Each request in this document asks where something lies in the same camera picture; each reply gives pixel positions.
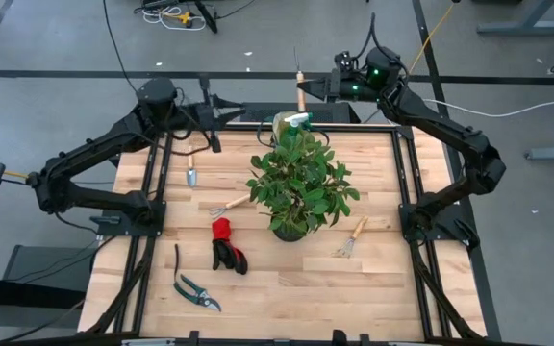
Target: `gray floor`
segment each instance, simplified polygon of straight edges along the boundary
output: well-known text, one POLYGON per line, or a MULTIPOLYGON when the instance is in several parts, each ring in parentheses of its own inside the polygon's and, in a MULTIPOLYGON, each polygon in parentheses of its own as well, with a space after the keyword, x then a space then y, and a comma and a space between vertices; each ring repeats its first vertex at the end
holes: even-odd
MULTIPOLYGON (((378 16, 379 38, 406 64, 420 47, 413 7, 405 0, 258 0, 221 21, 218 36, 149 25, 132 15, 138 2, 109 1, 128 70, 292 71, 295 45, 306 71, 324 72, 336 53, 360 49, 371 11, 378 16)), ((244 3, 216 5, 224 13, 244 3)), ((502 7, 462 1, 433 39, 440 74, 547 77, 554 63, 554 37, 475 33, 477 23, 518 18, 532 4, 502 7)), ((447 0, 423 1, 429 25, 437 23, 448 5, 447 0)), ((547 17, 554 19, 554 8, 547 17)), ((15 0, 0 26, 0 69, 118 70, 101 2, 15 0)), ((416 74, 428 74, 424 59, 416 74)), ((191 98, 200 97, 195 81, 175 83, 191 98)), ((433 98, 430 85, 412 87, 433 98)), ((554 100, 554 86, 443 88, 448 102, 486 112, 554 100)), ((220 80, 212 82, 212 91, 245 101, 286 102, 295 94, 290 81, 220 80)), ((0 79, 0 161, 14 171, 38 169, 58 151, 103 133, 134 104, 132 90, 120 79, 0 79)), ((365 117, 372 107, 356 105, 356 111, 365 117)), ((554 345, 554 162, 531 162, 522 156, 528 148, 554 145, 554 107, 501 119, 457 111, 451 115, 487 133, 508 165, 495 193, 472 198, 503 339, 554 345)), ((109 181, 113 176, 114 168, 102 164, 77 179, 109 181)), ((74 210, 65 216, 87 223, 90 214, 74 210)), ((90 234, 39 211, 33 191, 16 185, 0 188, 0 277, 15 244, 84 246, 91 241, 90 234)))

